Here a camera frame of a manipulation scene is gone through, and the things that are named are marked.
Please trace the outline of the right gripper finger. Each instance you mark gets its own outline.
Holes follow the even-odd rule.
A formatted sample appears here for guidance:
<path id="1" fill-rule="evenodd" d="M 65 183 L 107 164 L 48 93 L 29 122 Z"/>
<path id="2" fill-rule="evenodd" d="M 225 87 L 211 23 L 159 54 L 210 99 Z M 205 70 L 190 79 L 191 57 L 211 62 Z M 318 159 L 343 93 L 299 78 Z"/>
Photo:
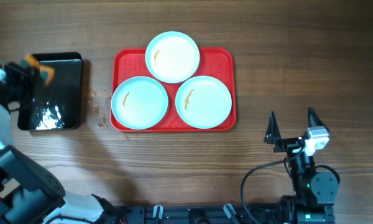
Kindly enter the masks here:
<path id="1" fill-rule="evenodd" d="M 322 120 L 319 119 L 317 114 L 315 113 L 314 109 L 312 107 L 308 108 L 308 127 L 324 127 L 327 132 L 329 132 L 328 127 L 322 122 Z"/>
<path id="2" fill-rule="evenodd" d="M 277 120 L 275 117 L 275 113 L 271 111 L 270 116 L 269 116 L 267 130 L 264 136 L 264 142 L 267 144 L 278 144 L 280 140 L 281 140 L 281 135 L 280 135 L 279 127 L 278 127 Z"/>

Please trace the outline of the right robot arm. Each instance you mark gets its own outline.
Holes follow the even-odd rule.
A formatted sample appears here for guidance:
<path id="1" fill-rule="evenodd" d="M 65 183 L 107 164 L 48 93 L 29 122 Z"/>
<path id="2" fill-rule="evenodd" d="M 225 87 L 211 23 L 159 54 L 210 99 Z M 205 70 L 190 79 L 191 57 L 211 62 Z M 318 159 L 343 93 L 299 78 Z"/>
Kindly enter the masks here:
<path id="1" fill-rule="evenodd" d="M 276 205 L 277 223 L 334 223 L 333 205 L 341 178 L 326 165 L 316 165 L 314 154 L 325 148 L 330 130 L 313 108 L 308 109 L 308 127 L 295 138 L 282 138 L 275 114 L 271 112 L 264 142 L 274 152 L 286 153 L 282 163 L 292 180 L 293 195 L 281 197 Z"/>

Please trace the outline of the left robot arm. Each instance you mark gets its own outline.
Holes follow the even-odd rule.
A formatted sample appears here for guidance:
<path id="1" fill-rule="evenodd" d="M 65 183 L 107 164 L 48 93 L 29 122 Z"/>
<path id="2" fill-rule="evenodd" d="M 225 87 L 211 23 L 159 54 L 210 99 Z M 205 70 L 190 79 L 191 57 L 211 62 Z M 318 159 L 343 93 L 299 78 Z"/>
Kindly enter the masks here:
<path id="1" fill-rule="evenodd" d="M 0 64 L 0 223 L 116 223 L 119 212 L 106 199 L 66 192 L 47 169 L 14 147 L 9 103 L 26 110 L 37 89 L 48 89 L 52 67 L 26 55 Z"/>

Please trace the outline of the green orange sponge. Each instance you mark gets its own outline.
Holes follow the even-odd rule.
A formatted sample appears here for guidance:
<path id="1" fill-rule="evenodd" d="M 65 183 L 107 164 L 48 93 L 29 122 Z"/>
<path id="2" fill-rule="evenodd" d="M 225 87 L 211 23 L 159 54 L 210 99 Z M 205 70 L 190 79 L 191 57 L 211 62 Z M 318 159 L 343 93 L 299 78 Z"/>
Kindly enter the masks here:
<path id="1" fill-rule="evenodd" d="M 55 76 L 54 68 L 40 64 L 32 54 L 24 55 L 21 67 L 30 70 L 32 75 L 38 76 L 38 81 L 42 82 L 44 86 L 50 86 Z"/>

